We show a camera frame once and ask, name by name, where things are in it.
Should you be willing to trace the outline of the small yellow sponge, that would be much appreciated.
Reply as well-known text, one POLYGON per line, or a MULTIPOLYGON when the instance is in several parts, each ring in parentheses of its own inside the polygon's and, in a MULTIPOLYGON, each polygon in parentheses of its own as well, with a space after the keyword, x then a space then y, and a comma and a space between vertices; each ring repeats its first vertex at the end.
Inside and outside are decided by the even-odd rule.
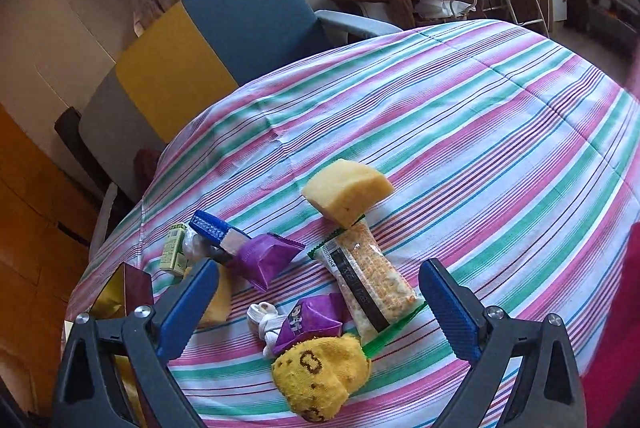
POLYGON ((228 320, 231 311, 232 278, 229 271, 216 263, 218 270, 218 286, 216 292, 198 321, 198 329, 213 327, 228 320))

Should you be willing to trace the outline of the white sock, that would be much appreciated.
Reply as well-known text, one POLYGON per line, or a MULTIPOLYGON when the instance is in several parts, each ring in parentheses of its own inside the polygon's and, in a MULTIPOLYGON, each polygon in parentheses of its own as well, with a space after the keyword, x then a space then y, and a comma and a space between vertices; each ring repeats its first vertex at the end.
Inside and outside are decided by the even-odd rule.
POLYGON ((246 318, 250 331, 264 343, 262 356, 265 359, 273 359, 273 348, 280 335, 286 315, 280 315, 273 304, 262 301, 258 304, 251 304, 248 307, 246 318))

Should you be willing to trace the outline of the small green white box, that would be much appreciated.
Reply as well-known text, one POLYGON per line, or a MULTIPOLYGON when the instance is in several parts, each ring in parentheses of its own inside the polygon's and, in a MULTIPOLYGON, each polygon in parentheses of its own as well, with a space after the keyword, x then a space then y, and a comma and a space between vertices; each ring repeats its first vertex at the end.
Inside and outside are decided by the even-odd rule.
POLYGON ((182 278, 188 266, 188 259, 182 250, 185 235, 186 225, 184 223, 172 225, 166 234, 162 255, 160 255, 160 270, 168 272, 174 277, 182 278))

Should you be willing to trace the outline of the cracker snack packet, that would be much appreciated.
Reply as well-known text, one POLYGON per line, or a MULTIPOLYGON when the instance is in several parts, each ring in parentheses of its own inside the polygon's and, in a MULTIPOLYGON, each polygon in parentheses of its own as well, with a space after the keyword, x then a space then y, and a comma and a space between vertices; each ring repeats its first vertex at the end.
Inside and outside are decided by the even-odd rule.
POLYGON ((369 358, 425 307, 422 295, 385 257, 364 217, 348 229, 335 230, 311 249, 309 258, 334 278, 369 358))

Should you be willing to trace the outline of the blue toothpaste box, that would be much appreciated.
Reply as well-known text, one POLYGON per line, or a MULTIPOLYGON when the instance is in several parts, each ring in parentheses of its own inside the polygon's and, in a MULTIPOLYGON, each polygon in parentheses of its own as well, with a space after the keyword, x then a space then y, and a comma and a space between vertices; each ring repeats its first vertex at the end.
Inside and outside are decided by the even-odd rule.
POLYGON ((235 256, 250 241, 250 237, 243 231, 206 211, 196 211, 189 221, 189 226, 231 256, 235 256))

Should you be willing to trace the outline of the purple snack pouch upper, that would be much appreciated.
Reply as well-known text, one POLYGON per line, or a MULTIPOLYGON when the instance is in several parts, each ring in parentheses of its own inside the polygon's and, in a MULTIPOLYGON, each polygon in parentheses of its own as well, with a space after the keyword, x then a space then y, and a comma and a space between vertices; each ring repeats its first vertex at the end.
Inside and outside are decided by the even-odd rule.
POLYGON ((254 289, 267 292, 272 280, 305 248, 303 243, 274 233, 262 233, 245 242, 229 267, 254 289))

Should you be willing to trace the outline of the purple snack pouch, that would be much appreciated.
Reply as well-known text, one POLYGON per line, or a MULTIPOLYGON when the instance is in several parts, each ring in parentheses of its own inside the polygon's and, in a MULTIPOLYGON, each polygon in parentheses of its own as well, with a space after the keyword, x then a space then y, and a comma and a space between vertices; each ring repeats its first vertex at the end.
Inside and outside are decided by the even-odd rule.
POLYGON ((305 248, 303 243, 274 233, 262 233, 245 242, 229 267, 254 289, 267 292, 272 280, 305 248))
POLYGON ((347 317, 348 310, 340 293, 298 300, 281 324, 278 338, 272 347, 273 356, 281 356, 294 344, 306 340, 341 336, 347 317))

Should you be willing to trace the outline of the purple snack pouch lower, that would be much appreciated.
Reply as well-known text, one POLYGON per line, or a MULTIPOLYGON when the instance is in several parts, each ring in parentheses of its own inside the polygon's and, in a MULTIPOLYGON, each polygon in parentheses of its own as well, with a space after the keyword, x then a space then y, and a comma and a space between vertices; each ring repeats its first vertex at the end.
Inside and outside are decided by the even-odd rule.
POLYGON ((348 310, 340 293, 298 300, 281 324, 278 338, 272 347, 273 356, 281 356, 294 344, 306 340, 341 336, 347 317, 348 310))

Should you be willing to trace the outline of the striped bedspread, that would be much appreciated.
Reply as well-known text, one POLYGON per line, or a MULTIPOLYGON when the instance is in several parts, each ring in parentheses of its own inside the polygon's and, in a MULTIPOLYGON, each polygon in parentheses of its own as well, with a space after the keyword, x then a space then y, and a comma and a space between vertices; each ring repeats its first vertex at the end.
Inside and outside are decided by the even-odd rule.
POLYGON ((589 367, 639 218, 639 103, 574 52, 497 20, 325 52, 212 104, 168 144, 68 315, 122 263, 166 291, 165 235, 196 211, 316 246, 333 227, 302 188, 336 159, 390 179, 367 222, 408 281, 435 257, 514 318, 555 313, 589 367))

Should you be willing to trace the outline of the large yellow sponge wedge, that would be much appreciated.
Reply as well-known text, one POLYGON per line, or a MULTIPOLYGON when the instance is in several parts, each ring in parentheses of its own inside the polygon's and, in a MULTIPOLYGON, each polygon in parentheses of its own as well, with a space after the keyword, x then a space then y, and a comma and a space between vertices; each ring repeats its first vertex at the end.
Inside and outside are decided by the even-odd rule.
POLYGON ((302 196, 324 218, 348 229, 393 192, 393 185, 377 169, 337 159, 308 180, 302 196))

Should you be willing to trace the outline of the white bag under table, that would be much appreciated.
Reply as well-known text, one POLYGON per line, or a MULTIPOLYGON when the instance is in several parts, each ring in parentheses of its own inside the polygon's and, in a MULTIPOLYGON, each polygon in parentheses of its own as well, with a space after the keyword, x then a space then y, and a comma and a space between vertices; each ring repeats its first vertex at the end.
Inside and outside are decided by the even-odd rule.
POLYGON ((423 20, 465 20, 478 0, 419 0, 414 10, 423 20))

